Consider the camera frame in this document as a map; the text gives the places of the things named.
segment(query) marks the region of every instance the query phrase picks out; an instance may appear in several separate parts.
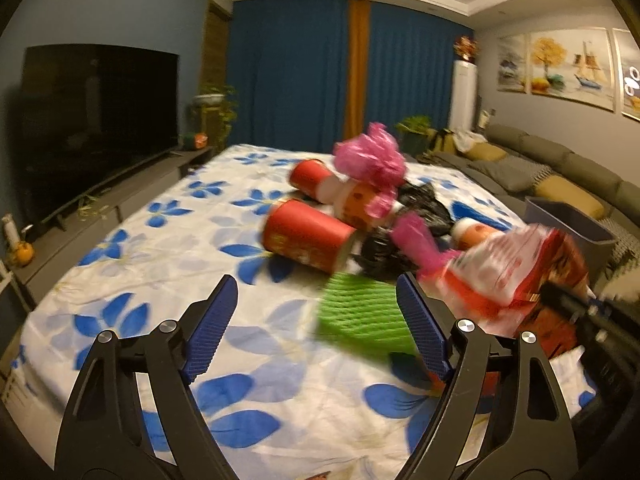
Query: tv stand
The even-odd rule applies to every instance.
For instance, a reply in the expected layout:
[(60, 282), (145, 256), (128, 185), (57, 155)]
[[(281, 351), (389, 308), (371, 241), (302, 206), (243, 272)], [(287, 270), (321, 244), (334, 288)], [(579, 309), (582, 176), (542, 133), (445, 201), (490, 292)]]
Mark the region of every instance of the tv stand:
[(57, 216), (55, 226), (33, 242), (35, 257), (31, 263), (12, 268), (25, 300), (36, 307), (110, 231), (176, 184), (189, 168), (208, 162), (212, 155), (212, 146), (194, 152), (170, 152), (170, 156), (140, 167), (98, 196), (89, 215), (76, 211), (66, 218)]

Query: bag on sofa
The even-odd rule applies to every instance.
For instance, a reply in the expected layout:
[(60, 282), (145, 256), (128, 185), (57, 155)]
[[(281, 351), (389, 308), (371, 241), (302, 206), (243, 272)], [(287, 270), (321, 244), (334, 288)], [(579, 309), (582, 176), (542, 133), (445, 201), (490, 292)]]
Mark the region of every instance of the bag on sofa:
[(447, 130), (446, 128), (439, 130), (431, 137), (428, 153), (433, 152), (453, 153), (454, 155), (457, 153), (456, 143), (453, 141), (453, 132), (451, 130)]

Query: pink plastic bag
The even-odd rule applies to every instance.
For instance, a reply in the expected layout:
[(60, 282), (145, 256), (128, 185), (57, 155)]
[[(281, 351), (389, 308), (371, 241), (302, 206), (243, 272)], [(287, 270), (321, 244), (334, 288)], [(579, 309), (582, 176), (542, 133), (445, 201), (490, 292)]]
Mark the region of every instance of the pink plastic bag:
[(387, 133), (385, 125), (371, 123), (367, 135), (336, 142), (334, 156), (336, 170), (378, 190), (365, 212), (372, 218), (388, 215), (398, 196), (398, 187), (404, 183), (406, 164), (398, 152), (398, 143)]
[(447, 262), (461, 253), (453, 249), (441, 253), (431, 231), (415, 212), (409, 212), (396, 220), (390, 236), (398, 249), (418, 266), (418, 280), (427, 280), (441, 272)]

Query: orange curtain panel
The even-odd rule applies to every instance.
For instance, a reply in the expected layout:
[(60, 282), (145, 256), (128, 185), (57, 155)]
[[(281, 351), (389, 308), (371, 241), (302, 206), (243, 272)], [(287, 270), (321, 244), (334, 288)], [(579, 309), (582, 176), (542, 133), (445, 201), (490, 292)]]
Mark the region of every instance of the orange curtain panel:
[(349, 0), (349, 63), (347, 102), (344, 109), (344, 139), (353, 139), (364, 131), (369, 60), (369, 22), (371, 2)]

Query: blue gripper pad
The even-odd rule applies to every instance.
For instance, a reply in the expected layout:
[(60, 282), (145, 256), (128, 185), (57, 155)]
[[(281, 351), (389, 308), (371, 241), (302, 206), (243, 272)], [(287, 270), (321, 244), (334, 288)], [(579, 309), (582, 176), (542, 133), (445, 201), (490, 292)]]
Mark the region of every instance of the blue gripper pad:
[(420, 292), (405, 274), (396, 283), (396, 301), (427, 370), (446, 382), (453, 373), (447, 357), (447, 338), (440, 331)]
[(180, 318), (195, 323), (186, 342), (186, 362), (181, 370), (187, 384), (209, 368), (237, 304), (238, 283), (225, 275), (206, 300), (193, 303)]

